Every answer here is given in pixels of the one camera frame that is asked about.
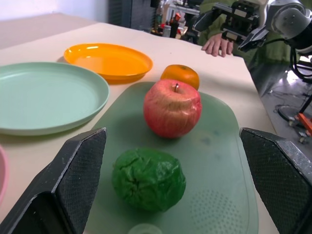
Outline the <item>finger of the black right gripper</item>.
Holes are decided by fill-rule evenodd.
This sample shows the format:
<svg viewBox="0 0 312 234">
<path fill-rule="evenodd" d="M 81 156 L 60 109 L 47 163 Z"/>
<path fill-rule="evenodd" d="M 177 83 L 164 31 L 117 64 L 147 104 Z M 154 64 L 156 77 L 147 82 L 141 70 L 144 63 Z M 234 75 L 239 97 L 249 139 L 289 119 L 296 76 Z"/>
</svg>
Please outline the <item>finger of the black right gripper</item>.
<svg viewBox="0 0 312 234">
<path fill-rule="evenodd" d="M 249 50 L 252 50 L 260 46 L 264 42 L 265 37 L 268 33 L 269 33 L 269 30 L 267 30 L 265 26 L 255 28 L 248 34 L 248 36 L 238 46 L 238 49 L 240 51 L 247 52 Z"/>
<path fill-rule="evenodd" d="M 226 5 L 214 5 L 210 11 L 201 14 L 193 24 L 193 30 L 196 32 L 205 31 L 212 25 L 216 19 L 224 14 L 229 13 L 229 7 Z"/>
</svg>

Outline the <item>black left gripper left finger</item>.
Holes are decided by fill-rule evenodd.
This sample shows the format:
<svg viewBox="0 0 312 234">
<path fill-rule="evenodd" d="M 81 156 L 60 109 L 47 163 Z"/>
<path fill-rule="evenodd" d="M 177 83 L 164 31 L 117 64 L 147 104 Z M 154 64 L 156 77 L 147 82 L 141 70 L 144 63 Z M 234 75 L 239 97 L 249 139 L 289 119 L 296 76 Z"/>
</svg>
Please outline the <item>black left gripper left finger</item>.
<svg viewBox="0 0 312 234">
<path fill-rule="evenodd" d="M 106 128 L 68 139 L 0 224 L 2 234 L 81 234 L 98 189 Z"/>
</svg>

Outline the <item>person's bare hand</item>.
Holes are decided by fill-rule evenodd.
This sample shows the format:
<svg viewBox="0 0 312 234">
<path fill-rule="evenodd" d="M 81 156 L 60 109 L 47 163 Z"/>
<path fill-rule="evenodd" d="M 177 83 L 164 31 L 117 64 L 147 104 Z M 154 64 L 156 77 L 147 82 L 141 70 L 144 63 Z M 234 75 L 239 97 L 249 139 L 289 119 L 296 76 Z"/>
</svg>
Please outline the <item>person's bare hand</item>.
<svg viewBox="0 0 312 234">
<path fill-rule="evenodd" d="M 207 42 L 202 46 L 201 50 L 206 54 L 217 57 L 221 55 L 231 55 L 233 53 L 234 43 L 222 38 L 222 34 L 211 36 Z"/>
</svg>

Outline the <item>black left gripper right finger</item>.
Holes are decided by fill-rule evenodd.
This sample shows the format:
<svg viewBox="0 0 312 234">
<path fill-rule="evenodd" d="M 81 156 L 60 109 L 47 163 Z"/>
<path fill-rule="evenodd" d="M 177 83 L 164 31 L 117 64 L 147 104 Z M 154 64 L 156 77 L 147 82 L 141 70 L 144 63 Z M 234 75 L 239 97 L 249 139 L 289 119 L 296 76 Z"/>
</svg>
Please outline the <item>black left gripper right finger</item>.
<svg viewBox="0 0 312 234">
<path fill-rule="evenodd" d="M 312 162 L 291 141 L 241 128 L 254 185 L 281 234 L 312 232 Z"/>
</svg>

